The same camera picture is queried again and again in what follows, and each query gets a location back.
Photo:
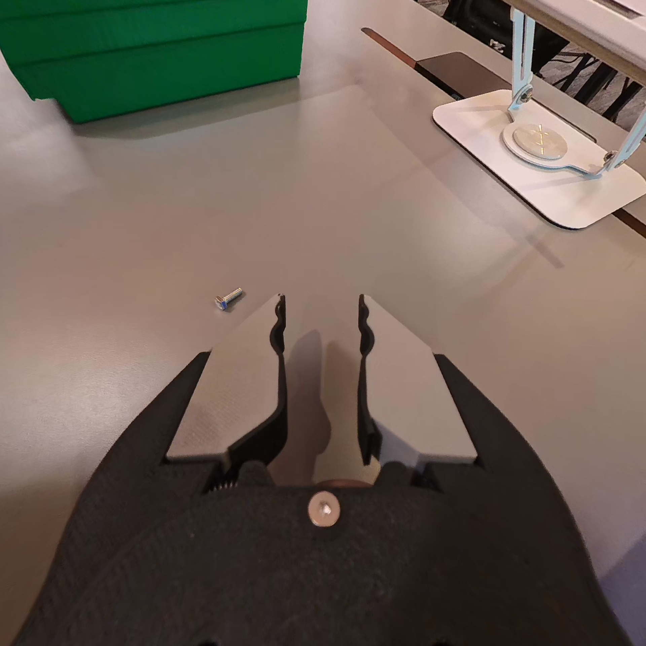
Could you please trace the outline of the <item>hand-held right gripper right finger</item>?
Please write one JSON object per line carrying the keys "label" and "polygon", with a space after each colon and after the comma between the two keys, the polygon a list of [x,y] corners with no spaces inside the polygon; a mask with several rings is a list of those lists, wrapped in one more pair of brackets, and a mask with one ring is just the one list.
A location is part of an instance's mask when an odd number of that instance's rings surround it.
{"label": "hand-held right gripper right finger", "polygon": [[477,451],[427,344],[359,296],[357,435],[365,465],[471,464]]}

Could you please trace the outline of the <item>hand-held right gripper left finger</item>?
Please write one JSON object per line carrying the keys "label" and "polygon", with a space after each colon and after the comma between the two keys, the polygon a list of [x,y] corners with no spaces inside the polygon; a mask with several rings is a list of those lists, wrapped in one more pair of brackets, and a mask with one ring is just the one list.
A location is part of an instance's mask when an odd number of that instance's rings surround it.
{"label": "hand-held right gripper left finger", "polygon": [[276,294],[217,343],[167,450],[223,470],[270,464],[287,440],[286,297]]}

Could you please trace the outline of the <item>white metal stand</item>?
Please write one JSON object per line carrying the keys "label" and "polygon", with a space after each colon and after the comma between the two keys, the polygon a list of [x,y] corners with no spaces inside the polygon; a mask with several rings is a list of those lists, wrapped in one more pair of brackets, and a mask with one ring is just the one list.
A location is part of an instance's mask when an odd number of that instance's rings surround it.
{"label": "white metal stand", "polygon": [[642,110],[606,151],[533,97],[535,19],[511,7],[512,88],[438,106],[433,121],[547,221],[585,229],[645,195],[627,166],[645,136]]}

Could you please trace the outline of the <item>green plastic bin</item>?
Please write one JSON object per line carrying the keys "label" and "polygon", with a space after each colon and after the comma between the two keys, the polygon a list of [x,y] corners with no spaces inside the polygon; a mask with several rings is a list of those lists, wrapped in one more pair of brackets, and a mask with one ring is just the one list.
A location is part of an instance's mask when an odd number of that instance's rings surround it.
{"label": "green plastic bin", "polygon": [[307,1],[2,1],[1,52],[75,123],[300,74]]}

